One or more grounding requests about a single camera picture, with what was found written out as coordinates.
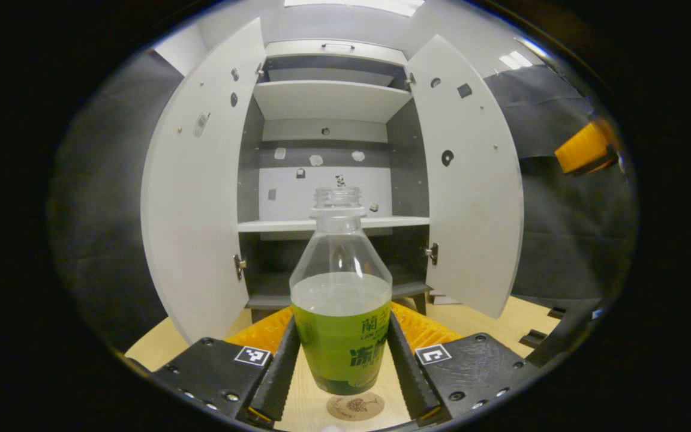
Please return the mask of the black backdrop cloth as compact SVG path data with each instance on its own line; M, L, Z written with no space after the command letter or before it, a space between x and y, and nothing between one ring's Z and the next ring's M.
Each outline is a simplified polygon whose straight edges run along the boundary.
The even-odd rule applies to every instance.
M74 115L47 192L55 268L80 314L129 350L167 316L142 237L146 153L183 74L147 51L119 68Z
M606 297L630 265L636 197L617 167L573 175L555 151L595 119L595 107L546 66L487 76L520 163L524 233L513 295Z

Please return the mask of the white cabinet door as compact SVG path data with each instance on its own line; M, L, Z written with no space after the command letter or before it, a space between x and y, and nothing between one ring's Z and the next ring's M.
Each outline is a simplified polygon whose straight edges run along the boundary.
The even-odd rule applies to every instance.
M248 301L235 257L238 171L247 111L266 58L257 17L184 77L143 167L143 248L157 295L181 336L225 339Z
M524 192L515 142L494 95L441 35L406 63L426 156L426 284L485 316L501 317L515 282Z

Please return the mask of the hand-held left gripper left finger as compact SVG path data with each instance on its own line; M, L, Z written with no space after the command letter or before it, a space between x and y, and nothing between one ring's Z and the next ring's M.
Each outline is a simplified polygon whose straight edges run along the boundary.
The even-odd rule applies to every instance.
M154 379L230 426L272 428L283 418L299 348L293 311L285 307L227 341L202 337Z

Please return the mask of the white cabinet drawer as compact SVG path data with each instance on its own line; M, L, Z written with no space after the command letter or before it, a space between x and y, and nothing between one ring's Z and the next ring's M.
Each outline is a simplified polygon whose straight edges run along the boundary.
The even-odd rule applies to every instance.
M338 42L354 44L356 49L348 51L343 49L321 49L325 42ZM366 42L327 39L299 39L275 41L265 47L267 58L279 58L286 56L335 56L343 58L357 58L368 61L379 61L389 65L403 67L408 62L403 51L392 47L378 46Z

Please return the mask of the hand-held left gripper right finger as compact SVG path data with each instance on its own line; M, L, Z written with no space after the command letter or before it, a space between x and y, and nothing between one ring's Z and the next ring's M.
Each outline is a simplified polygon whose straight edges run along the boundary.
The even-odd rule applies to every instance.
M410 418L419 426L482 415L526 388L539 371L490 334L458 337L396 303L387 347Z

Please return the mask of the green label plastic bottle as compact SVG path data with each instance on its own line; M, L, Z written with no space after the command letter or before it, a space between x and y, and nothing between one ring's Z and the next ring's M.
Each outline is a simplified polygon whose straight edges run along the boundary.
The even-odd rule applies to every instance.
M314 200L316 229L290 277L296 330L318 388L361 394L380 373L392 274L361 226L358 188L318 188Z

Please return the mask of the white cabinet shelf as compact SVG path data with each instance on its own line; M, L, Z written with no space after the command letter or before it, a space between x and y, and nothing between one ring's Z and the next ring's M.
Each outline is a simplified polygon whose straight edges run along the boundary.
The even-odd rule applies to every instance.
M343 81L260 83L253 96L266 120L332 119L387 123L413 96L386 86Z
M363 229L392 229L393 227L406 227L417 225L429 225L429 218L414 216L390 216L381 218L363 218ZM316 229L316 220L282 220L282 221L248 221L238 224L238 232L241 233L267 233L267 232L312 232Z

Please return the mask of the round cork coaster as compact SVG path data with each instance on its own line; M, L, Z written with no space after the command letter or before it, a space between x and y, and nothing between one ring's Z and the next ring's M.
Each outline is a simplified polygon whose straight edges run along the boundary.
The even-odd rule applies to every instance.
M386 407L383 397L374 392L356 395L334 395L328 399L326 410L338 420L367 421L380 415Z

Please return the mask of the ceiling light panel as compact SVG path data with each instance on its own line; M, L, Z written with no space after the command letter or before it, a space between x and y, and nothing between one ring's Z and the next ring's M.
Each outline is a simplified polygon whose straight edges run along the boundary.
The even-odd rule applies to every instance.
M313 5L339 5L361 7L412 17L425 0L284 0L285 7L302 7Z
M518 70L520 68L529 68L534 65L531 60L526 58L521 52L513 51L507 55L502 55L498 58L501 63L506 65L510 70Z

